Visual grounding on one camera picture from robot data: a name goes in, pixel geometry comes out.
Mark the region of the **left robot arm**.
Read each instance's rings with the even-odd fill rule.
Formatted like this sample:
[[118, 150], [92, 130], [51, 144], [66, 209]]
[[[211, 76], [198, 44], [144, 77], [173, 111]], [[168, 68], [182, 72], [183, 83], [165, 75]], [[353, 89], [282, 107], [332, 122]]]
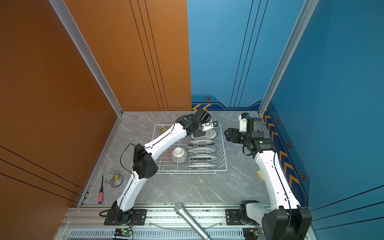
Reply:
[[117, 225], [129, 224], [135, 200], [146, 181], [153, 177], [158, 166], [155, 161], [159, 156], [179, 140], [193, 134], [199, 134], [217, 127], [217, 121], [211, 121], [211, 115], [200, 109], [194, 114], [177, 118], [174, 124], [155, 140], [134, 146], [133, 170], [125, 189], [108, 210], [106, 220]]

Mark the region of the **teal rimmed white plate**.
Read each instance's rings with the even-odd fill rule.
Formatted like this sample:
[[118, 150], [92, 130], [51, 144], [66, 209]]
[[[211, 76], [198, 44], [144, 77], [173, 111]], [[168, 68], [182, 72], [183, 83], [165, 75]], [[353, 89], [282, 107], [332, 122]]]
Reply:
[[214, 129], [210, 129], [200, 133], [193, 133], [191, 138], [193, 140], [213, 140], [217, 137], [218, 133]]

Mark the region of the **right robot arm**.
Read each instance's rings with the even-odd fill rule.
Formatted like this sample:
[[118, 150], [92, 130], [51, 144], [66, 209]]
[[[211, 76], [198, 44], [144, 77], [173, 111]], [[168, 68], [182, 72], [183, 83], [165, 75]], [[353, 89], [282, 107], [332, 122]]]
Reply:
[[241, 132], [228, 128], [228, 142], [241, 144], [259, 166], [270, 197], [270, 208], [257, 201], [240, 204], [241, 220], [245, 224], [258, 224], [267, 240], [303, 240], [311, 226], [312, 214], [303, 208], [293, 194], [279, 162], [272, 139], [263, 132]]

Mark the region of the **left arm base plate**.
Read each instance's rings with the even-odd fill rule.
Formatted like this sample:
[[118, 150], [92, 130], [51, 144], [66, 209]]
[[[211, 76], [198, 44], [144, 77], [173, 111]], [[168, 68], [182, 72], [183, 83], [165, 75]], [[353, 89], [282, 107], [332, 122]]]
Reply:
[[146, 209], [132, 209], [121, 214], [115, 214], [113, 210], [107, 211], [105, 226], [143, 226], [147, 217]]

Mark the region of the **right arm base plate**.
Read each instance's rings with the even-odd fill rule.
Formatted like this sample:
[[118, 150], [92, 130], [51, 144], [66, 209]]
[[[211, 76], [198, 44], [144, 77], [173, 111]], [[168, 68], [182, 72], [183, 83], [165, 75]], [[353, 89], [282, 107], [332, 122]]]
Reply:
[[242, 218], [239, 209], [226, 209], [226, 224], [228, 226], [248, 225]]

